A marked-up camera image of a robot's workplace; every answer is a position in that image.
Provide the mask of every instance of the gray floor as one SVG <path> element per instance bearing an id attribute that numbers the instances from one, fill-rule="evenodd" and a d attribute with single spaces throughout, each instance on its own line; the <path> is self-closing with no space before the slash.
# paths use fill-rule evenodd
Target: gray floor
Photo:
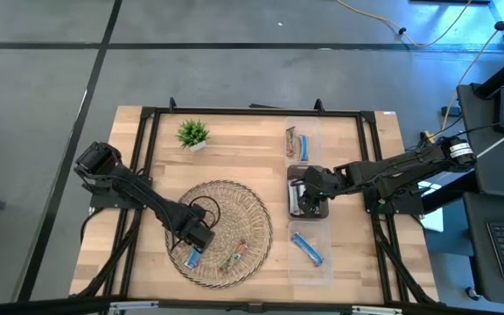
<path id="1" fill-rule="evenodd" d="M 0 41 L 100 42 L 113 2 L 0 0 Z M 504 16 L 504 0 L 497 2 Z M 420 42 L 433 40 L 461 10 L 408 0 L 355 5 L 401 22 Z M 494 21 L 487 7 L 473 6 L 441 44 L 483 44 Z M 401 43 L 385 24 L 331 0 L 124 0 L 112 42 Z M 503 43 L 500 35 L 493 42 Z M 95 56 L 96 50 L 0 50 L 0 199 L 8 202 L 0 212 L 0 303 L 12 299 Z M 355 50 L 108 51 L 76 156 L 92 141 L 108 139 L 118 105 L 164 106 L 170 96 L 181 107 L 255 102 L 306 109 L 321 98 L 328 109 L 393 110 L 410 146 L 419 131 L 438 129 L 438 111 L 474 57 Z M 503 65 L 504 52 L 485 53 L 465 82 L 483 81 Z M 67 295 L 88 200 L 81 182 L 70 176 L 33 298 Z M 464 268 L 433 258 L 436 279 Z M 463 290 L 459 284 L 437 285 L 449 305 L 488 307 L 449 293 Z M 504 305 L 495 307 L 504 311 Z"/>

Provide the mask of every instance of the wooden table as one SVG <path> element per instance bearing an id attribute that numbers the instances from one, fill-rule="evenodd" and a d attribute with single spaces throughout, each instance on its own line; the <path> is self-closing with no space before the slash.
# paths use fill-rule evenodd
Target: wooden table
<path id="1" fill-rule="evenodd" d="M 119 107 L 109 142 L 130 161 L 141 107 Z M 384 158 L 403 153 L 396 114 L 376 112 Z M 207 147 L 198 153 L 180 148 L 175 137 L 184 119 L 200 119 L 210 129 Z M 165 231 L 151 210 L 144 210 L 129 285 L 130 298 L 214 301 L 263 301 L 337 304 L 382 304 L 375 241 L 361 194 L 330 201 L 333 282 L 326 286 L 292 285 L 288 278 L 284 165 L 284 116 L 270 115 L 170 115 L 160 116 L 157 146 L 150 175 L 162 196 L 178 200 L 188 189 L 214 179 L 239 182 L 254 190 L 269 210 L 273 244 L 262 268 L 244 283 L 224 290 L 199 287 L 183 278 L 166 254 Z M 356 122 L 352 118 L 320 117 L 322 165 L 332 168 L 361 160 Z M 143 143 L 147 143 L 151 121 Z M 369 156 L 374 159 L 366 126 Z M 145 145 L 139 165 L 143 165 Z M 106 209 L 87 225 L 71 293 L 84 289 L 109 258 L 119 211 Z M 426 293 L 437 299 L 424 233 L 411 217 L 395 217 L 402 260 Z M 119 291 L 120 261 L 113 292 Z M 388 262 L 393 297 L 397 299 L 394 268 Z"/>

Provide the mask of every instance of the yellow cable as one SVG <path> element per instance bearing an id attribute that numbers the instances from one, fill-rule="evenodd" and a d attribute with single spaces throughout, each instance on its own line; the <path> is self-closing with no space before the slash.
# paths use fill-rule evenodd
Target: yellow cable
<path id="1" fill-rule="evenodd" d="M 470 66 L 464 71 L 464 74 L 462 74 L 462 77 L 460 78 L 460 80 L 458 81 L 458 84 L 456 86 L 459 86 L 460 84 L 462 84 L 462 80 L 466 77 L 466 75 L 470 71 L 470 68 L 472 68 L 472 66 L 476 63 L 476 61 L 478 61 L 478 58 L 486 50 L 486 47 L 487 47 L 487 45 L 489 45 L 489 42 L 495 37 L 495 35 L 497 35 L 498 32 L 499 31 L 495 30 L 495 32 L 493 33 L 493 35 L 491 35 L 491 37 L 487 40 L 487 42 L 483 45 L 483 47 L 481 47 L 481 50 L 479 51 L 478 55 L 472 61 L 472 63 L 470 64 Z M 443 131 L 445 129 L 446 121 L 448 120 L 448 113 L 451 111 L 451 107 L 452 107 L 452 104 L 454 103 L 454 98 L 455 97 L 456 97 L 456 88 L 454 89 L 454 92 L 452 93 L 451 101 L 448 103 L 448 107 L 446 108 L 446 112 L 444 113 L 443 125 L 441 126 L 441 130 L 440 131 Z"/>
<path id="2" fill-rule="evenodd" d="M 363 11 L 363 10 L 355 9 L 355 8 L 354 8 L 354 7 L 352 7 L 351 5 L 349 5 L 349 4 L 347 4 L 347 3 L 344 3 L 344 2 L 343 2 L 343 1 L 341 1 L 341 0 L 336 0 L 336 1 L 337 1 L 339 4 L 341 4 L 341 5 L 345 6 L 346 8 L 348 8 L 349 10 L 351 10 L 351 11 L 353 11 L 353 12 L 356 12 L 356 13 L 362 14 L 362 15 L 364 15 L 364 16 L 366 16 L 366 17 L 376 18 L 376 19 L 381 20 L 381 21 L 383 21 L 383 22 L 389 23 L 389 24 L 391 24 L 391 25 L 393 25 L 393 26 L 397 27 L 397 28 L 398 28 L 398 30 L 402 29 L 402 27 L 401 27 L 400 25 L 398 25 L 396 22 L 394 22 L 394 21 L 392 21 L 392 20 L 390 20 L 390 19 L 387 19 L 387 18 L 385 18 L 385 17 L 381 17 L 381 16 L 377 16 L 377 15 L 375 15 L 375 14 L 371 14 L 371 13 L 365 12 L 365 11 Z M 448 31 L 450 31 L 450 30 L 451 30 L 451 28 L 452 28 L 452 27 L 456 24 L 456 22 L 458 22 L 458 21 L 459 21 L 460 17 L 462 17 L 462 14 L 464 14 L 464 12 L 466 11 L 466 9 L 468 8 L 468 6 L 469 6 L 471 3 L 472 3 L 472 0 L 468 0 L 468 2 L 467 2 L 467 3 L 465 4 L 465 6 L 464 6 L 464 9 L 462 9 L 462 11 L 460 12 L 460 14 L 458 14 L 458 16 L 456 17 L 456 19 L 454 19 L 454 22 L 452 22 L 451 26 L 449 26 L 449 27 L 446 29 L 446 31 L 444 31 L 444 33 L 443 33 L 441 36 L 439 36 L 437 39 L 433 40 L 433 41 L 432 41 L 432 42 L 430 42 L 429 44 L 418 44 L 418 43 L 416 43 L 415 41 L 413 41 L 413 39 L 411 39 L 411 37 L 410 37 L 410 35 L 408 35 L 408 32 L 407 32 L 407 31 L 405 31 L 405 32 L 403 33 L 403 35 L 405 35 L 406 39 L 408 39 L 408 40 L 409 40 L 409 42 L 411 42 L 411 44 L 413 44 L 413 46 L 415 46 L 415 47 L 419 47 L 419 48 L 429 47 L 429 46 L 431 46 L 431 45 L 433 45 L 433 44 L 437 43 L 437 42 L 438 42 L 441 38 L 443 38 L 443 37 L 446 35 L 446 33 L 447 33 Z"/>

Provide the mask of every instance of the woven basket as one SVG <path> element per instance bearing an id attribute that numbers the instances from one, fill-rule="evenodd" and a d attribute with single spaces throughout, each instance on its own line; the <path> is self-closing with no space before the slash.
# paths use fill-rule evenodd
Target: woven basket
<path id="1" fill-rule="evenodd" d="M 241 283 L 260 269 L 270 252 L 272 228 L 265 205 L 246 186 L 231 181 L 212 181 L 190 189 L 179 202 L 189 204 L 199 196 L 209 196 L 220 206 L 220 220 L 213 228 L 215 237 L 199 259 L 195 269 L 185 266 L 191 247 L 181 242 L 169 257 L 176 269 L 188 280 L 203 287 L 220 289 Z M 204 221 L 211 226 L 217 216 L 217 206 L 210 199 L 197 199 L 195 204 L 209 210 Z M 171 234 L 165 231 L 166 247 L 172 246 Z M 248 249 L 226 271 L 220 266 L 244 240 Z"/>

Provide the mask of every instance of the plastic container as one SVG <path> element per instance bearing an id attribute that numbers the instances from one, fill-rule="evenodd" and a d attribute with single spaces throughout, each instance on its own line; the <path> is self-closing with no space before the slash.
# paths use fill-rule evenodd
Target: plastic container
<path id="1" fill-rule="evenodd" d="M 291 240 L 296 232 L 299 232 L 324 258 L 324 261 L 318 267 Z M 324 221 L 292 221 L 289 223 L 288 243 L 289 279 L 292 284 L 326 285 L 332 283 L 332 233 L 329 223 Z"/>
<path id="2" fill-rule="evenodd" d="M 287 138 L 285 131 L 295 127 L 295 154 L 287 156 Z M 301 135 L 308 137 L 308 161 L 300 160 Z M 319 165 L 322 160 L 320 156 L 322 148 L 320 145 L 320 120 L 316 117 L 287 117 L 285 119 L 285 130 L 283 130 L 283 154 L 285 155 L 285 166 L 289 165 Z"/>

